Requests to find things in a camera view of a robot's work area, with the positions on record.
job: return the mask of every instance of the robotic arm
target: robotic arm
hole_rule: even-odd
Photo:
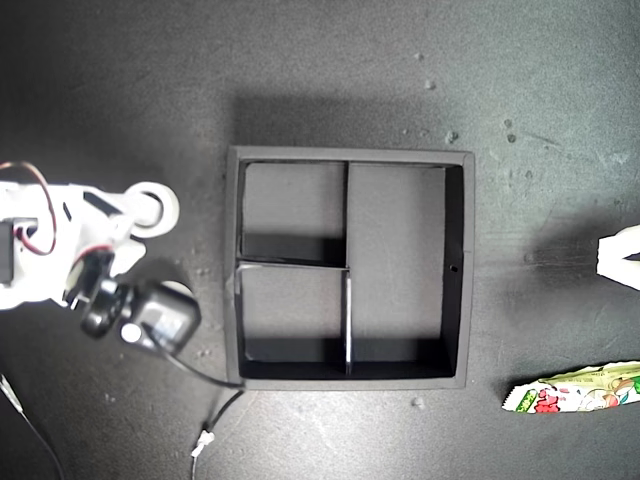
[[[177,354],[200,322],[198,304],[183,285],[128,285],[117,276],[144,257],[142,239],[169,232],[180,207],[158,183],[107,193],[86,185],[52,185],[31,164],[37,184],[0,182],[0,310],[51,299],[81,309],[92,337],[120,324],[124,341]]]

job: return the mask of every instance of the snack wrapper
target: snack wrapper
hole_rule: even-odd
[[[591,412],[637,401],[640,362],[620,362],[520,385],[502,408],[517,413]]]

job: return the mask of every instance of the white cable connector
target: white cable connector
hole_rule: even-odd
[[[215,438],[216,436],[213,434],[213,432],[207,432],[206,430],[200,432],[200,437],[196,442],[196,448],[194,448],[193,452],[191,452],[191,456],[193,458],[198,458],[198,456],[202,453],[202,450],[204,450],[204,447],[213,442]]]

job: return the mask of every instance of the cable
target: cable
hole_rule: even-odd
[[[64,469],[62,468],[62,464],[60,463],[60,459],[58,458],[58,455],[56,455],[56,452],[53,450],[51,445],[49,445],[49,442],[47,442],[44,439],[44,437],[40,434],[38,429],[31,423],[27,415],[24,413],[24,408],[22,406],[22,403],[20,403],[18,396],[13,391],[13,388],[9,384],[9,381],[7,380],[7,378],[2,374],[0,374],[0,392],[2,392],[5,397],[7,397],[7,399],[13,406],[13,408],[15,408],[16,411],[20,414],[20,416],[24,419],[24,421],[27,422],[27,425],[29,425],[29,428],[31,429],[33,434],[36,436],[36,438],[40,441],[42,446],[45,448],[45,450],[49,454],[49,457],[53,461],[53,464],[56,467],[59,480],[65,480],[66,477],[64,475]]]
[[[27,425],[29,425],[29,428],[31,428],[31,431],[38,438],[38,440],[40,440],[40,443],[49,454],[49,457],[53,461],[53,464],[56,466],[56,471],[58,473],[59,480],[66,480],[66,477],[64,476],[64,470],[62,469],[62,464],[60,463],[60,459],[58,458],[58,455],[56,455],[56,452],[53,450],[51,445],[49,445],[49,442],[47,442],[43,438],[43,436],[40,435],[40,432],[38,432],[38,429],[31,423],[31,421],[27,418],[26,415],[22,414],[22,418],[24,418],[24,421],[27,422]]]
[[[215,428],[217,423],[220,421],[222,416],[225,414],[225,412],[229,410],[229,407],[233,405],[235,401],[238,400],[243,394],[244,394],[244,390],[240,390],[239,392],[236,392],[235,395],[233,395],[233,397],[227,400],[226,403],[222,406],[222,408],[218,410],[218,413],[216,414],[216,416],[213,417],[213,419],[211,419],[209,422],[204,424],[204,431],[213,433],[213,429]],[[191,462],[191,480],[196,480],[196,466],[198,464],[198,457],[199,455],[192,457],[193,461]]]
[[[42,257],[50,255],[53,253],[53,250],[56,248],[56,241],[58,236],[58,221],[56,219],[56,212],[53,208],[53,201],[51,200],[51,195],[49,195],[49,184],[47,180],[44,178],[44,175],[36,168],[35,165],[29,162],[5,162],[0,163],[0,170],[5,170],[7,168],[25,168],[29,170],[29,172],[36,178],[40,186],[42,187],[42,192],[47,199],[47,207],[49,208],[49,213],[51,214],[51,225],[53,227],[53,238],[51,240],[51,247],[49,250],[40,250],[38,247],[33,245],[28,236],[25,234],[22,228],[17,230],[17,236],[22,244],[32,253],[36,255],[40,255]]]
[[[156,350],[158,351],[158,353],[160,353],[160,355],[162,355],[165,358],[165,360],[169,361],[171,364],[173,364],[175,367],[179,368],[183,372],[189,373],[189,374],[193,375],[194,377],[202,380],[203,382],[207,382],[207,383],[211,383],[213,385],[217,385],[218,387],[233,388],[233,389],[244,389],[244,386],[241,385],[241,384],[225,382],[224,380],[219,380],[217,378],[210,377],[206,373],[202,373],[201,371],[196,370],[192,366],[187,365],[182,360],[178,359],[173,353],[167,351],[167,349],[158,341],[158,339],[156,338],[156,336],[153,333],[153,327],[152,326],[150,326],[150,325],[148,325],[146,323],[143,323],[142,324],[142,329],[147,334],[147,337],[149,337],[149,340],[151,340],[153,342],[153,345],[156,347]]]

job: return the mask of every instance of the dust speck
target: dust speck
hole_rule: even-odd
[[[447,134],[445,135],[444,139],[448,144],[452,144],[453,142],[455,142],[458,138],[460,138],[460,135],[458,134],[458,132],[454,132],[453,130],[449,130],[447,132]]]
[[[422,397],[416,397],[411,400],[411,406],[417,408],[418,410],[424,410],[426,408]]]
[[[629,161],[630,156],[628,152],[615,152],[609,155],[608,160],[613,164],[624,165]]]

